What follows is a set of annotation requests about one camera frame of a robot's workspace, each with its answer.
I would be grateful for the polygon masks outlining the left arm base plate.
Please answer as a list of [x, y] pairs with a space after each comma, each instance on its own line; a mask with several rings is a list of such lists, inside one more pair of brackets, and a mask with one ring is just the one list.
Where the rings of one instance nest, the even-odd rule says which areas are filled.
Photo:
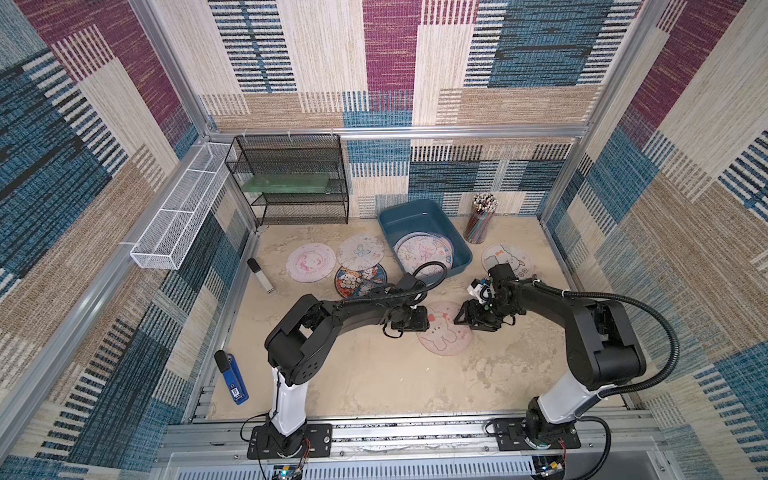
[[333, 426], [329, 423], [305, 423], [290, 435], [267, 423], [253, 429], [246, 456], [249, 460], [327, 458], [332, 440]]

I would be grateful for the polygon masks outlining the pink blossom coaster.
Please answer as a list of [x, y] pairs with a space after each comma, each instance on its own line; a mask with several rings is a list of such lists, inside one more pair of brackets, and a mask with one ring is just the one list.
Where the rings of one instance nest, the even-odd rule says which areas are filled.
[[395, 244], [394, 252], [400, 266], [408, 274], [429, 262], [440, 262], [448, 270], [453, 266], [453, 245], [448, 238], [439, 234], [407, 234]]

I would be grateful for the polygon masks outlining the pink rabbit coaster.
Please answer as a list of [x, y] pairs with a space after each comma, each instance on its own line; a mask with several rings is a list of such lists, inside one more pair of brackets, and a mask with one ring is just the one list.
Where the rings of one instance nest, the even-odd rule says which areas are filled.
[[428, 329], [417, 334], [421, 345], [439, 356], [455, 356], [467, 349], [473, 340], [473, 331], [454, 323], [459, 311], [460, 305], [450, 301], [428, 304]]

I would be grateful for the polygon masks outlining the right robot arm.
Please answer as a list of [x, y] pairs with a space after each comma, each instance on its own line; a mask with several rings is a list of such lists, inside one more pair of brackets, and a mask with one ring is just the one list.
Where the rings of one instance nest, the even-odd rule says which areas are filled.
[[507, 264], [474, 280], [453, 323], [495, 332], [507, 318], [534, 312], [564, 330], [568, 370], [545, 394], [531, 400], [522, 431], [534, 449], [562, 440], [575, 421], [611, 388], [646, 372], [646, 361], [625, 308], [616, 300], [575, 298], [538, 279], [520, 279]]

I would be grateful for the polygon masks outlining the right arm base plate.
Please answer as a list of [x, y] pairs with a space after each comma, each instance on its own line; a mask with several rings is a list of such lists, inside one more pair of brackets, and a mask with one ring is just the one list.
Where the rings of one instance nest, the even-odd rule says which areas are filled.
[[533, 450], [566, 450], [582, 446], [574, 423], [552, 425], [535, 423], [528, 426], [524, 418], [495, 418], [485, 426], [502, 452]]

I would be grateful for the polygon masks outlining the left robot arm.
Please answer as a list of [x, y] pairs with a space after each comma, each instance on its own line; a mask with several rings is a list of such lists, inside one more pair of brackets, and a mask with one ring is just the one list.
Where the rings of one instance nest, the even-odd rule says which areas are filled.
[[427, 310], [421, 302], [432, 288], [407, 274], [398, 283], [376, 287], [361, 297], [338, 301], [312, 294], [300, 297], [264, 343], [274, 382], [266, 423], [271, 438], [283, 444], [302, 440], [308, 384], [341, 335], [368, 326], [400, 335], [426, 331]]

